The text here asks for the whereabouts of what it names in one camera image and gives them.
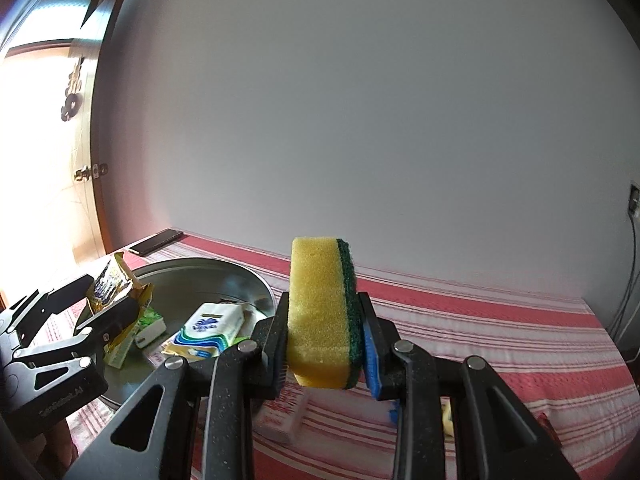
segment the red striped bedsheet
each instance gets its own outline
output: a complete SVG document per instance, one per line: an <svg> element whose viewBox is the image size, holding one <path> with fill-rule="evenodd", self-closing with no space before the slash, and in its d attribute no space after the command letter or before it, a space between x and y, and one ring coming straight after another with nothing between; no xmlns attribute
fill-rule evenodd
<svg viewBox="0 0 640 480"><path fill-rule="evenodd" d="M204 256L253 269L276 295L288 289L289 259L254 248L187 235L140 258L140 267ZM95 266L99 272L100 265ZM640 428L640 397L615 345L583 300L511 292L356 266L358 290L403 338L435 356L484 356L535 416L546 413L565 456L585 480L604 478ZM36 342L70 335L80 306L52 318ZM396 428L387 402L363 383L350 391L314 390L295 443L254 436L257 480L388 479ZM82 451L110 420L99 400L68 418ZM201 445L194 478L199 478ZM446 441L447 477L455 478L453 442Z"/></svg>

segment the yellow sponge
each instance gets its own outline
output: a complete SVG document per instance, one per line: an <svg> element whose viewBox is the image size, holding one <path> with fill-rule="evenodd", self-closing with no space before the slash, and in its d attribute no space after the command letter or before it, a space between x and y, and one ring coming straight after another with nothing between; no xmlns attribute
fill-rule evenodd
<svg viewBox="0 0 640 480"><path fill-rule="evenodd" d="M302 386L353 388L358 382L362 320L345 241L293 240L287 337L287 363Z"/></svg>

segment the black phone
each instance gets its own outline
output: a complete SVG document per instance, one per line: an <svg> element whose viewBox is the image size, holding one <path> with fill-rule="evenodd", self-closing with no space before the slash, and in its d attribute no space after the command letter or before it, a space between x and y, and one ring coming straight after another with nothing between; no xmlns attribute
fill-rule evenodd
<svg viewBox="0 0 640 480"><path fill-rule="evenodd" d="M132 245L129 251L137 254L138 256L146 256L153 251L157 251L159 248L176 241L184 233L178 231L178 229L165 229L160 231L157 235L151 236L146 240L142 240L140 243Z"/></svg>

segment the cable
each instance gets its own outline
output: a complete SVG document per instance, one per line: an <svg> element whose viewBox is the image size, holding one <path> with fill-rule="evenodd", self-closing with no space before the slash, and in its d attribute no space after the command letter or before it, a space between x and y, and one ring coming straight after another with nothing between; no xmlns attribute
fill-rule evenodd
<svg viewBox="0 0 640 480"><path fill-rule="evenodd" d="M638 356L640 356L640 348L638 348L638 351L636 352L636 357L634 357L633 359L629 359L628 361L625 361L626 364L631 364L633 362L636 361L636 359L638 359Z"/></svg>
<svg viewBox="0 0 640 480"><path fill-rule="evenodd" d="M616 333L620 328L620 324L622 323L622 319L626 312L626 306L629 303L629 299L631 298L633 288L635 287L636 282L638 280L638 277L636 277L636 279L634 280L634 275L636 273L636 252L638 250L638 241L636 239L636 223L634 222L634 218L631 215L631 213L628 213L628 216L629 216L629 220L631 221L631 230L634 235L634 256L631 263L631 272L629 273L629 279L628 279L628 282L626 282L625 293L623 294L622 300L620 301L620 305L616 310L616 315L614 316L613 321L609 325L608 332L612 339L616 338Z"/></svg>
<svg viewBox="0 0 640 480"><path fill-rule="evenodd" d="M616 343L619 343L622 340L622 336L625 335L626 329L629 328L629 325L631 324L631 322L636 317L636 314L638 313L638 310L640 310L640 301L638 301L638 304L636 305L636 309L634 310L633 314L631 315L631 317L626 322L625 327L620 331L620 335L616 339Z"/></svg>

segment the window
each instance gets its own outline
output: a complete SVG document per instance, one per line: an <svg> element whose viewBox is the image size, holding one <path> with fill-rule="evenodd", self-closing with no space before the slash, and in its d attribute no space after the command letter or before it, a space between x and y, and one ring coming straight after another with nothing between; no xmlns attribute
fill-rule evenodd
<svg viewBox="0 0 640 480"><path fill-rule="evenodd" d="M94 12L99 1L41 0L11 38L9 47L80 38L80 28Z"/></svg>

